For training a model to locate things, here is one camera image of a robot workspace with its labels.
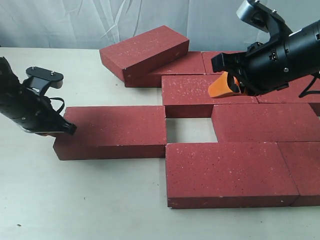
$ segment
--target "white table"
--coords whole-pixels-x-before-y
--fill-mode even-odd
[[[125,88],[98,50],[0,48],[22,81],[64,75],[67,106],[161,105],[160,89]],[[168,120],[170,142],[216,142],[210,119]],[[0,240],[314,240],[320,207],[167,208],[164,159],[59,161],[54,138],[0,115]]]

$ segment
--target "white curtain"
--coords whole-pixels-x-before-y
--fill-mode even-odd
[[[243,51],[268,35],[240,21],[243,0],[0,0],[0,45],[100,49],[167,25],[191,51]],[[293,30],[320,19],[319,0],[261,0]]]

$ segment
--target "brick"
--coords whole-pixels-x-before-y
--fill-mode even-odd
[[[220,75],[221,74],[221,72],[214,72],[213,71],[212,63],[211,63],[211,59],[220,53],[234,54],[234,53],[238,53],[238,51],[203,51],[202,58],[203,58],[203,63],[204,63],[206,74],[208,74],[208,75],[214,75],[214,74]]]
[[[306,76],[289,83],[288,88],[280,91],[273,91],[262,96],[258,96],[259,103],[263,104],[284,104],[284,103],[308,103],[314,112],[320,116],[320,97],[317,94],[309,94],[299,98],[302,91],[309,85],[313,76]],[[320,90],[320,80],[317,80],[311,90]]]
[[[56,137],[60,160],[164,158],[167,144],[163,106],[68,107],[74,136]]]
[[[319,142],[320,121],[307,103],[216,105],[218,142]]]
[[[124,82],[139,78],[188,53],[189,39],[160,26],[99,50],[102,64]]]
[[[174,209],[286,207],[299,192],[276,143],[169,143]]]
[[[205,75],[206,70],[200,51],[190,51],[187,55],[172,61],[156,70],[125,83],[126,87],[161,88],[162,76]]]
[[[320,142],[281,142],[278,146],[300,195],[292,206],[320,206]]]
[[[210,118],[214,105],[257,104],[255,97],[232,96],[213,99],[209,86],[219,75],[178,75],[162,77],[162,104],[167,118]]]

